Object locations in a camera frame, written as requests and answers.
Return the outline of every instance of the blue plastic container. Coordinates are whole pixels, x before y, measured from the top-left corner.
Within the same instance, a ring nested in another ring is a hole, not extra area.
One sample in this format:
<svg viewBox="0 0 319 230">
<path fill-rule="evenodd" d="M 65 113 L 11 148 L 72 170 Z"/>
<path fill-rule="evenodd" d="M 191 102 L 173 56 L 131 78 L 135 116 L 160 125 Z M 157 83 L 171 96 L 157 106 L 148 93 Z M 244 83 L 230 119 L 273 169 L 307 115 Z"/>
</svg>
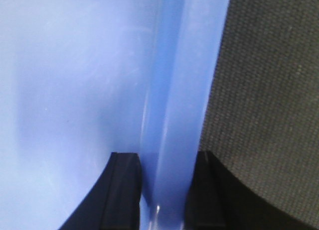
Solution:
<svg viewBox="0 0 319 230">
<path fill-rule="evenodd" d="M 0 0 L 0 229 L 59 228 L 138 152 L 141 229 L 180 229 L 228 0 Z"/>
</svg>

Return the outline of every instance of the blue plastic divider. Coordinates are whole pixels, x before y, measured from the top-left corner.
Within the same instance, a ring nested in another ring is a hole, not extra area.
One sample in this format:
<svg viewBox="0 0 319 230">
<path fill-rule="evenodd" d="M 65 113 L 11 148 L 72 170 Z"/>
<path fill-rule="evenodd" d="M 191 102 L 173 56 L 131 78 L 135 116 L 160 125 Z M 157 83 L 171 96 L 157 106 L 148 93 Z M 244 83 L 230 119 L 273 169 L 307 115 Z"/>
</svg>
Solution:
<svg viewBox="0 0 319 230">
<path fill-rule="evenodd" d="M 0 0 L 0 229 L 57 229 L 139 152 L 142 228 L 179 228 L 228 0 Z"/>
<path fill-rule="evenodd" d="M 140 152 L 152 230 L 182 227 L 228 2 L 162 1 Z"/>
</svg>

